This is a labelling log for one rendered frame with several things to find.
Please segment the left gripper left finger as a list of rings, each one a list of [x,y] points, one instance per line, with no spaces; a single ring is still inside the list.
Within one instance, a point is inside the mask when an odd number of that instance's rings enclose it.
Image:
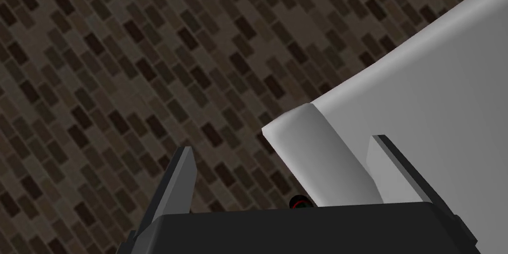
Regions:
[[[197,167],[192,148],[178,147],[156,188],[135,236],[139,236],[162,215],[189,213],[196,176]]]

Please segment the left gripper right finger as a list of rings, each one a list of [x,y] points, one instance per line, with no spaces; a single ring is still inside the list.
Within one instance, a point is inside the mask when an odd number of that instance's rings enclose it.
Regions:
[[[384,203],[429,202],[454,218],[445,201],[385,135],[370,137],[366,165]]]

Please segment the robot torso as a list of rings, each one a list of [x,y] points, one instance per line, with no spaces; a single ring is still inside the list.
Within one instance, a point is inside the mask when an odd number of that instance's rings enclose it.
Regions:
[[[508,254],[508,0],[464,0],[262,128],[318,206],[381,202],[386,135],[478,238]]]

